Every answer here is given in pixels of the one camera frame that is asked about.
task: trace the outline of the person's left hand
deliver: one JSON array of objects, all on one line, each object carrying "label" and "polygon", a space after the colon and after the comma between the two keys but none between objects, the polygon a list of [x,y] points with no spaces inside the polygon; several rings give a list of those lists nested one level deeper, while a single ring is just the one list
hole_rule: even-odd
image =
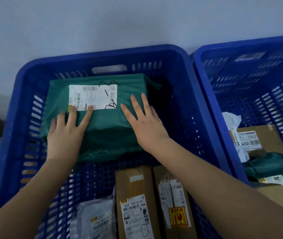
[{"label": "person's left hand", "polygon": [[48,132],[47,160],[57,161],[59,164],[74,166],[82,144],[85,129],[93,113],[93,106],[87,109],[86,115],[79,126],[76,126],[76,107],[72,106],[67,124],[65,125],[65,111],[57,119],[53,119]]}]

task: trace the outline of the forearm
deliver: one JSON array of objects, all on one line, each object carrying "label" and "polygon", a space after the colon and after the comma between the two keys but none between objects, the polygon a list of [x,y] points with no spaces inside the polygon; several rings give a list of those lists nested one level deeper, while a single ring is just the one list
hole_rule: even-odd
[{"label": "forearm", "polygon": [[170,170],[224,238],[283,238],[283,208],[171,139],[152,155]]},{"label": "forearm", "polygon": [[0,209],[0,238],[34,238],[72,166],[47,160],[31,181]]}]

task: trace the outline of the cardboard box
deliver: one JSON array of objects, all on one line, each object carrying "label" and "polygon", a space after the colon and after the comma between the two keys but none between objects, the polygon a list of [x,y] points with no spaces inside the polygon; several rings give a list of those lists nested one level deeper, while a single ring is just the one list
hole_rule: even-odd
[{"label": "cardboard box", "polygon": [[283,186],[278,184],[251,183],[251,186],[271,201],[283,207]]},{"label": "cardboard box", "polygon": [[197,238],[187,191],[164,166],[153,169],[167,239]]},{"label": "cardboard box", "polygon": [[151,167],[116,171],[116,204],[120,239],[160,239]]},{"label": "cardboard box", "polygon": [[238,128],[237,132],[242,145],[251,157],[268,153],[283,154],[283,142],[275,125],[262,125]]}]

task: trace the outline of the basket handle hole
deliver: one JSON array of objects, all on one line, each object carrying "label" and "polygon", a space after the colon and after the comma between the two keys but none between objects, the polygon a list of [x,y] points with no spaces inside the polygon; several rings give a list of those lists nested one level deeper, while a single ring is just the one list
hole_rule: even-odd
[{"label": "basket handle hole", "polygon": [[99,73],[112,73],[112,72],[119,72],[119,71],[126,71],[126,65],[110,65],[110,66],[102,66],[102,67],[94,67],[92,68],[92,72],[94,74]]}]

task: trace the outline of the hand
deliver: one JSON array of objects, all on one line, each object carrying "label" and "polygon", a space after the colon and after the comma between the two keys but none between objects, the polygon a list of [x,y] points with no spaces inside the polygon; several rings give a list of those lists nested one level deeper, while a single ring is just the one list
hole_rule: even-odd
[{"label": "hand", "polygon": [[57,119],[53,119],[48,132],[47,160],[74,166],[82,144],[85,129],[93,113],[93,106],[87,109],[86,115],[79,126],[76,126],[76,107],[72,106],[67,124],[65,125],[65,111]]},{"label": "hand", "polygon": [[159,119],[155,109],[150,107],[146,95],[141,94],[144,104],[145,114],[143,113],[140,105],[138,104],[135,96],[131,96],[132,104],[137,115],[137,119],[127,109],[124,104],[120,107],[123,110],[128,122],[131,124],[139,145],[149,153],[154,151],[156,144],[164,139],[169,139],[168,133],[163,126],[162,121]]}]

